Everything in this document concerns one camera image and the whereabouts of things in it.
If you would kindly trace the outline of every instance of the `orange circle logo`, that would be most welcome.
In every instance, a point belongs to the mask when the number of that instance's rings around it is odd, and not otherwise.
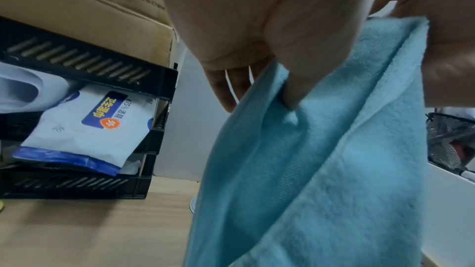
[[[108,130],[114,130],[119,127],[120,122],[115,118],[104,118],[100,120],[100,124]]]

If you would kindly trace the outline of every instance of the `blue package edge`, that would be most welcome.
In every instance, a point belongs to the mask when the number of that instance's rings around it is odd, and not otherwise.
[[[86,167],[113,177],[120,171],[120,167],[116,165],[86,155],[44,148],[21,146],[15,151],[12,157],[30,161],[72,164]]]

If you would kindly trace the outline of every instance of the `fabric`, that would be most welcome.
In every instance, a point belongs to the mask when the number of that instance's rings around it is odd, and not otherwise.
[[[370,19],[295,111],[268,68],[209,156],[184,266],[419,266],[427,30]]]

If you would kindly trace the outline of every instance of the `wood surface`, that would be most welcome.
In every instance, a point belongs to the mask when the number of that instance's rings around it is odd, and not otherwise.
[[[145,200],[6,200],[1,267],[179,267],[199,184],[154,178]]]

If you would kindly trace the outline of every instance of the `blue towel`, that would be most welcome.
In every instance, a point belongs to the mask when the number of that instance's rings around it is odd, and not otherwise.
[[[418,266],[427,30],[370,19],[296,111],[269,67],[215,142],[184,266]]]

